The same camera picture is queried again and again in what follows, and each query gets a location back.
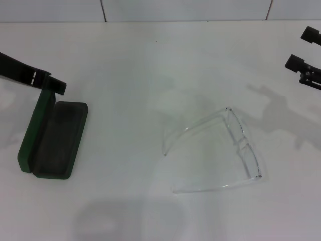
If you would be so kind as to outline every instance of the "white tabletop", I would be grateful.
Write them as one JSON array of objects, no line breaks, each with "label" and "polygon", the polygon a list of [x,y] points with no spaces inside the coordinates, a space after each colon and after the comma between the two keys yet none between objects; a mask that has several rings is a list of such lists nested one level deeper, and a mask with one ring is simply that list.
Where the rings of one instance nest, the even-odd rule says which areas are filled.
[{"label": "white tabletop", "polygon": [[[0,52],[67,83],[89,115],[68,180],[19,169],[40,91],[0,79],[1,240],[320,240],[321,91],[284,67],[321,67],[300,39],[321,21],[0,24]],[[171,193],[160,122],[231,106],[263,178]]]}]

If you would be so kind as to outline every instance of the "white wall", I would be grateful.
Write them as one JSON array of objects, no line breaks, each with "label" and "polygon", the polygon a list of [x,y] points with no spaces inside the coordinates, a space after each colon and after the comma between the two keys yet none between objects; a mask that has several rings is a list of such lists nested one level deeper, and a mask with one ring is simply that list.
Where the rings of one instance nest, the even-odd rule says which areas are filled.
[{"label": "white wall", "polygon": [[270,0],[103,0],[107,21],[263,20]]},{"label": "white wall", "polygon": [[320,0],[273,0],[269,20],[320,20]]},{"label": "white wall", "polygon": [[0,0],[0,22],[104,22],[100,0]]}]

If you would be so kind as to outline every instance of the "white table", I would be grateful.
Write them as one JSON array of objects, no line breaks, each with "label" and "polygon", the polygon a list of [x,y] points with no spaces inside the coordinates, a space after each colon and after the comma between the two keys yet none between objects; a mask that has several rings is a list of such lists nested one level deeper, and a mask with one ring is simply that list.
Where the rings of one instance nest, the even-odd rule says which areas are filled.
[{"label": "white table", "polygon": [[[320,240],[321,91],[284,65],[321,66],[310,22],[0,24],[0,52],[67,83],[89,116],[68,180],[20,171],[40,91],[0,80],[1,240]],[[171,193],[159,121],[231,106],[262,181]]]}]

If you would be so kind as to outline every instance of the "black metal bracket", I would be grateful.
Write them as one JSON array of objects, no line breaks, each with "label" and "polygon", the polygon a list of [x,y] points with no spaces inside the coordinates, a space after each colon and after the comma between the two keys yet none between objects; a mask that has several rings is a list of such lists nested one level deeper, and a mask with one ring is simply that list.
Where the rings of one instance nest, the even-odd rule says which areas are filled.
[{"label": "black metal bracket", "polygon": [[34,88],[47,89],[61,95],[64,95],[67,86],[66,83],[51,77],[51,73],[21,63],[3,53],[0,53],[0,75]]},{"label": "black metal bracket", "polygon": [[319,34],[320,31],[317,29],[314,29],[310,26],[307,26],[304,33],[302,34],[301,38],[303,40],[306,40],[309,43],[315,42],[316,44],[321,45],[321,34]]},{"label": "black metal bracket", "polygon": [[321,90],[321,69],[315,68],[295,55],[291,55],[285,67],[293,72],[301,73],[300,83]]}]

